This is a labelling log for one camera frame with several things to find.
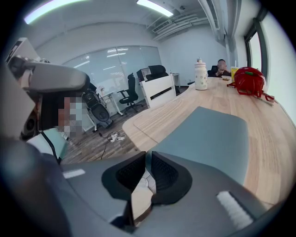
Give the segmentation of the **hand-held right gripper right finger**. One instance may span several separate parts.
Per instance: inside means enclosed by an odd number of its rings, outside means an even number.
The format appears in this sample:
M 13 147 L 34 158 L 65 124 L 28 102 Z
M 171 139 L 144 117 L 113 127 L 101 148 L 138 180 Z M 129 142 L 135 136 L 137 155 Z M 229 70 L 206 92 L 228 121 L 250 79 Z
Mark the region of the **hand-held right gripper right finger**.
M 153 151 L 151 175 L 155 180 L 156 194 L 153 205 L 171 205 L 183 198 L 192 186 L 192 175 L 182 165 L 183 158 Z

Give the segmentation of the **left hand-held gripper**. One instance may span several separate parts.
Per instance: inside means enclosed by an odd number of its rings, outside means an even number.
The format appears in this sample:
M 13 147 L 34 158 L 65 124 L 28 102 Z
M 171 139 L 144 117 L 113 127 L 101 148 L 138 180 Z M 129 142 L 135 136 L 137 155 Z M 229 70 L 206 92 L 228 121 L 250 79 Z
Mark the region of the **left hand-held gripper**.
M 11 47 L 6 64 L 21 88 L 39 93 L 85 91 L 89 76 L 76 69 L 41 58 L 30 41 L 19 38 Z

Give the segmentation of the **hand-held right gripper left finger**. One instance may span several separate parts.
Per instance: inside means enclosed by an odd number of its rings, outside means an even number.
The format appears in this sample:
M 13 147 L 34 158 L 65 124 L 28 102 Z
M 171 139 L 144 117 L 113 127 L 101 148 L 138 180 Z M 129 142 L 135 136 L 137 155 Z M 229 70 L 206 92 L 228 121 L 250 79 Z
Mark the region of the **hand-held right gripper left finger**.
M 131 200 L 131 194 L 145 173 L 146 152 L 128 153 L 112 161 L 115 164 L 101 176 L 102 184 L 113 198 Z

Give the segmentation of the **papers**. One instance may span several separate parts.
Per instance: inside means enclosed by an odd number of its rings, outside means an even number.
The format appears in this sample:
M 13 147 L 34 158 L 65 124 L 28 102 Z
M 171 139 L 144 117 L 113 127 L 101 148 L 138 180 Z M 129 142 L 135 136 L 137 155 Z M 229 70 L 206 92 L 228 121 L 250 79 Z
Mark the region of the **papers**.
M 234 115 L 198 107 L 147 151 L 148 166 L 153 151 L 212 166 L 243 184 L 249 158 L 247 123 Z

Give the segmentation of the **black round floor appliance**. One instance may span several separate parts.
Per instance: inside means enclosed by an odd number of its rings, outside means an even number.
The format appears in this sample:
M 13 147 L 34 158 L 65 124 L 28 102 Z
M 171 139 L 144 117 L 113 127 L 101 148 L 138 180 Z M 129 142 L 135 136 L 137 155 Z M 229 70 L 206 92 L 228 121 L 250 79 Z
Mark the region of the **black round floor appliance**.
M 87 92 L 82 94 L 81 98 L 86 105 L 88 118 L 94 125 L 93 132 L 97 132 L 100 126 L 104 128 L 111 126 L 113 121 L 110 118 L 110 114 L 94 91 L 88 89 Z

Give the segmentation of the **white standing desk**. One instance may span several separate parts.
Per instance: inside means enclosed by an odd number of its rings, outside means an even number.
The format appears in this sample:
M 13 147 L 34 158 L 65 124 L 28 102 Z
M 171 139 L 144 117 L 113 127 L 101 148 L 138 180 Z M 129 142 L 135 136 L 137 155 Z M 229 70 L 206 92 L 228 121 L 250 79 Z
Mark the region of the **white standing desk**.
M 123 116 L 123 113 L 120 111 L 118 105 L 117 105 L 117 102 L 115 101 L 115 97 L 114 97 L 114 91 L 113 92 L 109 92 L 109 93 L 106 93 L 106 94 L 99 94 L 99 96 L 101 98 L 105 98 L 105 97 L 108 97 L 111 102 L 112 102 L 112 105 L 113 107 L 115 108 L 116 112 L 120 115 L 120 116 Z

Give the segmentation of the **person's white shirt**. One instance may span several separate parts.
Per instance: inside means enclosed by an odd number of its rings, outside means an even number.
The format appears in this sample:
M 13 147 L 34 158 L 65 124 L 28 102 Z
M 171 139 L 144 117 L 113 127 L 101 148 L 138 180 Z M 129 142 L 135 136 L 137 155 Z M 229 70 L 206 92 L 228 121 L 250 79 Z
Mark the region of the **person's white shirt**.
M 68 142 L 63 135 L 64 132 L 52 128 L 29 139 L 27 143 L 35 146 L 41 153 L 53 155 L 60 164 L 68 148 Z

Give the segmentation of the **long ceiling light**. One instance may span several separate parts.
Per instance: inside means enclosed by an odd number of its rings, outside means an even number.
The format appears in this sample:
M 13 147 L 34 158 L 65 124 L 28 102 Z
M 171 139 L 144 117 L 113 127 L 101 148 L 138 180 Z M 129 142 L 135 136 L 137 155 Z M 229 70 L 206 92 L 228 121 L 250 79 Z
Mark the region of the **long ceiling light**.
M 89 0 L 52 0 L 38 7 L 25 16 L 24 21 L 26 24 L 31 24 L 41 16 L 66 5 L 70 5 L 77 2 L 84 2 Z
M 154 2 L 151 2 L 149 0 L 137 0 L 136 4 L 147 7 L 149 9 L 154 10 L 154 11 L 157 11 L 167 17 L 173 16 L 172 12 L 170 12 L 169 10 L 167 10 L 167 9 L 163 8 L 162 6 L 160 6 Z

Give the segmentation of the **black office chair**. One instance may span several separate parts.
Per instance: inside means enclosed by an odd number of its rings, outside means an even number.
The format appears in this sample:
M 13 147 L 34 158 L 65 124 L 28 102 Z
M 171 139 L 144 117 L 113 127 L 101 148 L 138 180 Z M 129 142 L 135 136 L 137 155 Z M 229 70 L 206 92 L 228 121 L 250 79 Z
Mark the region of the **black office chair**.
M 162 65 L 149 66 L 149 68 L 151 71 L 152 80 L 168 76 L 168 73 L 166 72 L 165 67 Z M 182 85 L 180 85 L 180 87 L 175 86 L 175 91 L 176 91 L 177 96 L 182 93 L 182 91 L 179 90 L 181 87 L 182 87 Z
M 127 105 L 124 111 L 124 115 L 127 115 L 127 111 L 130 109 L 133 109 L 137 113 L 138 111 L 136 110 L 136 108 L 139 106 L 143 107 L 143 104 L 135 103 L 135 101 L 138 100 L 139 96 L 136 93 L 136 79 L 133 73 L 128 75 L 128 89 L 118 91 L 117 93 L 120 93 L 123 96 L 123 98 L 119 100 L 119 103 Z

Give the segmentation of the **light wooden table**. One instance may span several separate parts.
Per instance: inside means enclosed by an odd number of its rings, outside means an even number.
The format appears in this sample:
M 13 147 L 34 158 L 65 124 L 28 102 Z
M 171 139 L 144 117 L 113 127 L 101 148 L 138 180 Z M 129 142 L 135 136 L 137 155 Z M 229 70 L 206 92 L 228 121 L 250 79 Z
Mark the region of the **light wooden table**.
M 141 151 L 173 132 L 197 107 L 235 115 L 248 127 L 249 160 L 244 186 L 272 206 L 289 195 L 296 177 L 296 127 L 277 102 L 267 104 L 240 95 L 220 78 L 209 78 L 207 90 L 190 85 L 181 95 L 144 110 L 123 124 L 123 131 Z

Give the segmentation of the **white wooden chair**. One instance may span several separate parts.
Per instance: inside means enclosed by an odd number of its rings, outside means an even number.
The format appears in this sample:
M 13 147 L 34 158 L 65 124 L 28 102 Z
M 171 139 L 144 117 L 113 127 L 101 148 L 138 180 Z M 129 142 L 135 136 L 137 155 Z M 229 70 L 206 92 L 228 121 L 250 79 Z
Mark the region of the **white wooden chair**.
M 176 98 L 172 74 L 150 81 L 141 81 L 140 86 L 149 109 L 159 107 Z

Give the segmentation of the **white dotted bottle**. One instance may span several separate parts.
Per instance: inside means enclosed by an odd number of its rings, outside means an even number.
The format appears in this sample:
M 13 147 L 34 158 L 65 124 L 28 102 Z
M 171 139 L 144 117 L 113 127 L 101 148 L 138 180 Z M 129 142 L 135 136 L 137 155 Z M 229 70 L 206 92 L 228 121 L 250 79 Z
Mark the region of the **white dotted bottle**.
M 196 90 L 207 90 L 208 88 L 208 73 L 206 64 L 199 57 L 195 63 L 195 89 Z

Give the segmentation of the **white ceiling air vent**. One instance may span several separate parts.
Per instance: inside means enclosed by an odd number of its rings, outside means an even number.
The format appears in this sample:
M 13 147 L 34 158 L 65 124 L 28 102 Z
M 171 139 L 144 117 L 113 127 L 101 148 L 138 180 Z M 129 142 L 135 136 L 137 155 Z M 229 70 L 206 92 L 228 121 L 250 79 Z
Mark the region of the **white ceiling air vent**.
M 164 21 L 160 25 L 158 25 L 157 27 L 153 28 L 152 32 L 153 33 L 158 33 L 160 30 L 162 30 L 163 28 L 165 28 L 165 27 L 167 27 L 167 26 L 169 26 L 171 24 L 172 24 L 171 20 Z

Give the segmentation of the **red bag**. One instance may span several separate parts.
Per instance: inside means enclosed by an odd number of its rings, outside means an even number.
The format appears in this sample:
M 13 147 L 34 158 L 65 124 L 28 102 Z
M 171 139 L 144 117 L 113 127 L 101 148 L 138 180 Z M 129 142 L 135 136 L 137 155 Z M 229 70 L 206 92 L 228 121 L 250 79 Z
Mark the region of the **red bag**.
M 266 90 L 266 79 L 262 72 L 252 67 L 239 68 L 235 74 L 233 81 L 227 85 L 233 87 L 240 95 L 253 96 L 257 99 L 264 100 L 268 103 L 274 103 L 274 96 L 268 95 Z

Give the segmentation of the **black window frame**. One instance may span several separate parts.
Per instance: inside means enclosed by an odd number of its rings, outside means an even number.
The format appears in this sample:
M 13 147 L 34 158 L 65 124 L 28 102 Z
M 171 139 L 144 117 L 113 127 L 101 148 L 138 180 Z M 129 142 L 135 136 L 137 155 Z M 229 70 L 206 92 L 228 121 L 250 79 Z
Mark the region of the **black window frame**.
M 253 18 L 253 23 L 251 24 L 251 27 L 249 28 L 249 30 L 244 36 L 244 42 L 245 42 L 246 54 L 247 54 L 247 66 L 252 67 L 250 41 L 254 37 L 254 35 L 257 33 L 258 40 L 259 40 L 259 51 L 261 56 L 261 72 L 263 73 L 266 81 L 268 82 L 268 50 L 267 50 L 266 40 L 264 38 L 263 29 L 261 26 L 261 22 L 263 19 L 264 17 L 259 17 L 259 16 L 257 16 L 256 18 Z

